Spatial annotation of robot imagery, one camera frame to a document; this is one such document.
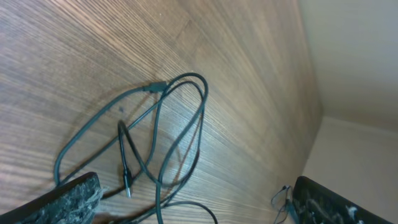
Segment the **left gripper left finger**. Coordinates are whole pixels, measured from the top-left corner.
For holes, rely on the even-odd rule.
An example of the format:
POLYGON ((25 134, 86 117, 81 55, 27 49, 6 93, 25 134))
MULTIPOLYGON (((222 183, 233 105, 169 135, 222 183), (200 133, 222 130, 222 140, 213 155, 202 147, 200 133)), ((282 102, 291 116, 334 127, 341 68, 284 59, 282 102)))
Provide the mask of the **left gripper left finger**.
POLYGON ((88 172, 1 215, 1 223, 91 223, 102 195, 97 173, 88 172))

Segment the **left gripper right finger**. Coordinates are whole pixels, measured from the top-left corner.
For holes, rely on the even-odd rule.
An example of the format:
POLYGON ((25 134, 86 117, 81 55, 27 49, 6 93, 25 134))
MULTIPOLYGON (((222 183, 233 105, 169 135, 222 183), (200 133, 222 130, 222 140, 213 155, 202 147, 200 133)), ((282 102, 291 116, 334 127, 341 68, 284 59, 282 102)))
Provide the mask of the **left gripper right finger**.
POLYGON ((306 176, 296 180, 292 218, 299 224, 391 224, 306 176))

